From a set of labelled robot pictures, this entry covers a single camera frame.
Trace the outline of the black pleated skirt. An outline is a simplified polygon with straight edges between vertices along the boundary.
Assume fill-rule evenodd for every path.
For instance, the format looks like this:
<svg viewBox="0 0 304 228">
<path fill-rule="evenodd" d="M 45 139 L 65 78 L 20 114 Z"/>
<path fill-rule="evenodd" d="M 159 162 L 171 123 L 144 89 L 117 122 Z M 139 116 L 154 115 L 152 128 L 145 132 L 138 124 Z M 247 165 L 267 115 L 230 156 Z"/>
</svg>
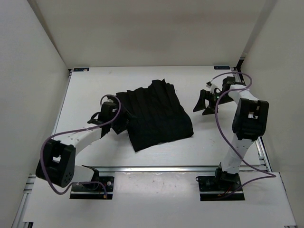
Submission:
<svg viewBox="0 0 304 228">
<path fill-rule="evenodd" d="M 164 79 L 116 96 L 132 115 L 127 131 L 135 152 L 194 134 L 192 121 L 180 104 L 174 85 Z"/>
</svg>

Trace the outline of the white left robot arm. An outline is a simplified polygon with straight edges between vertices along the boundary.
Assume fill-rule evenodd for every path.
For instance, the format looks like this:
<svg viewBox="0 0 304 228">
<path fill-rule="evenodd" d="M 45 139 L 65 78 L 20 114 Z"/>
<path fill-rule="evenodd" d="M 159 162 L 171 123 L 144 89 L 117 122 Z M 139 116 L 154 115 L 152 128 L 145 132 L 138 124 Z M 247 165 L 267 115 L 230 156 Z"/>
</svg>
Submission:
<svg viewBox="0 0 304 228">
<path fill-rule="evenodd" d="M 70 183 L 79 183 L 89 190 L 102 187 L 97 169 L 75 165 L 76 156 L 110 130 L 116 134 L 125 131 L 131 118 L 131 113 L 121 103 L 104 102 L 100 112 L 93 114 L 81 131 L 69 133 L 61 140 L 47 140 L 42 147 L 36 176 L 62 188 Z"/>
</svg>

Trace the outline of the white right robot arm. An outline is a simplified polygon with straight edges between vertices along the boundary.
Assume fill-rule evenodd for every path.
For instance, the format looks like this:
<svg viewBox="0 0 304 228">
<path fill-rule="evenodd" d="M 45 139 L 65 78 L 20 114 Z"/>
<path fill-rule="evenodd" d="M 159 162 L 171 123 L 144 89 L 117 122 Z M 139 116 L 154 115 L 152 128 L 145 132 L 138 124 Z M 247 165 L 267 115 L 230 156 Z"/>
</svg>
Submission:
<svg viewBox="0 0 304 228">
<path fill-rule="evenodd" d="M 222 88 L 211 81 L 207 82 L 208 90 L 200 91 L 199 100 L 193 111 L 202 111 L 203 115 L 218 114 L 219 105 L 235 102 L 237 105 L 232 122 L 233 138 L 228 141 L 229 150 L 224 160 L 215 171 L 214 178 L 207 179 L 207 186 L 219 190 L 236 184 L 239 167 L 249 147 L 266 131 L 269 103 L 253 96 L 248 86 L 237 82 L 233 76 L 226 77 Z"/>
</svg>

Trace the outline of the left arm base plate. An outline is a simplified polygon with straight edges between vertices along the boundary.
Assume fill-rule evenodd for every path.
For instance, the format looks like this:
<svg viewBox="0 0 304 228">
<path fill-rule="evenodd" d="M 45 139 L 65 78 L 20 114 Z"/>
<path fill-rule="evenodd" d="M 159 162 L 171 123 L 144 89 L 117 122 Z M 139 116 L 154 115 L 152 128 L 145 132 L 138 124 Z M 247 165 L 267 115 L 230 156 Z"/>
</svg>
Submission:
<svg viewBox="0 0 304 228">
<path fill-rule="evenodd" d="M 101 176 L 100 172 L 85 166 L 93 171 L 93 176 L 87 184 L 73 184 L 70 192 L 71 200 L 111 200 L 114 191 L 114 176 L 106 174 Z"/>
</svg>

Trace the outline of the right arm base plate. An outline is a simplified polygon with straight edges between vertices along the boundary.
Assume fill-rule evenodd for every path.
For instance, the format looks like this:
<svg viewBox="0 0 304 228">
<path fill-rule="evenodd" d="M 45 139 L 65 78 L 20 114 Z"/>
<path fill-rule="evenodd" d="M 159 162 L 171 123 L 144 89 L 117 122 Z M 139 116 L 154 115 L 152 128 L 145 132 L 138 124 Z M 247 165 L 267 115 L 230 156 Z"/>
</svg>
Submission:
<svg viewBox="0 0 304 228">
<path fill-rule="evenodd" d="M 239 174 L 216 170 L 213 176 L 197 176 L 200 201 L 244 201 Z"/>
</svg>

